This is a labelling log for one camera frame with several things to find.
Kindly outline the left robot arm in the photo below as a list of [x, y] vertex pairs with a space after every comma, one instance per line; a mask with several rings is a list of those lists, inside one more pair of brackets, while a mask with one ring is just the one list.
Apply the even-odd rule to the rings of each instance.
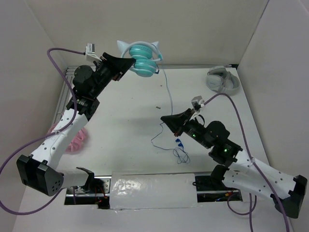
[[74, 72], [72, 98], [53, 132], [29, 156], [17, 159], [22, 183], [47, 196], [55, 195], [61, 188], [78, 186], [85, 193], [95, 188], [92, 171], [76, 167], [57, 171], [62, 155], [76, 134], [89, 122], [99, 106], [98, 96], [110, 81], [119, 81], [134, 65], [134, 58], [117, 58], [107, 53], [94, 64], [79, 66]]

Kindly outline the teal cat-ear headphones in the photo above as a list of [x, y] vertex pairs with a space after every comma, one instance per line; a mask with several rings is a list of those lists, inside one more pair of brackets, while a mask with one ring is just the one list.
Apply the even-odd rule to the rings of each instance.
[[124, 58], [128, 53], [131, 58], [136, 60], [130, 68], [132, 72], [140, 77], [151, 77], [154, 74], [159, 74], [157, 62], [163, 60], [163, 56], [159, 51], [159, 41], [126, 43], [118, 40], [117, 46], [121, 52], [121, 58]]

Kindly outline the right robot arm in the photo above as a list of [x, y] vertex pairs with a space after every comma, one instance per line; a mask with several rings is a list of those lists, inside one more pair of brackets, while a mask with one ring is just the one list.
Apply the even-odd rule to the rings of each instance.
[[262, 161], [250, 158], [248, 152], [229, 140], [229, 131], [220, 121], [207, 126], [193, 119], [194, 110], [161, 120], [176, 137], [183, 133], [203, 147], [210, 149], [209, 156], [217, 162], [211, 173], [211, 185], [215, 189], [240, 189], [258, 197], [272, 200], [278, 211], [287, 217], [298, 218], [306, 194], [308, 180], [301, 176], [285, 174]]

